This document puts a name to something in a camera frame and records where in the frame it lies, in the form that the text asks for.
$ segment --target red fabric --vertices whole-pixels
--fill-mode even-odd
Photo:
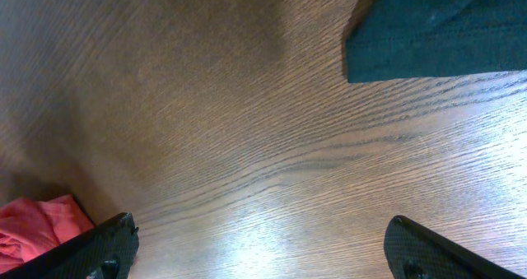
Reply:
[[[19,198],[0,208],[0,273],[93,228],[72,196],[49,202]]]

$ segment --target wooden surface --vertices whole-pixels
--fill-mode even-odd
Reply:
[[[396,214],[527,276],[527,72],[348,85],[356,2],[0,1],[2,201],[132,212],[131,278],[390,278]]]

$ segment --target green cloth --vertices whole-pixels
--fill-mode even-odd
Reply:
[[[527,0],[375,0],[346,41],[349,82],[527,68]]]

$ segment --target black textured plastic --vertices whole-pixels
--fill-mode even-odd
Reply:
[[[0,276],[0,279],[87,279],[106,262],[117,262],[110,279],[125,279],[139,248],[132,215],[121,213],[93,230]]]
[[[388,225],[385,255],[395,279],[521,278],[404,216]]]

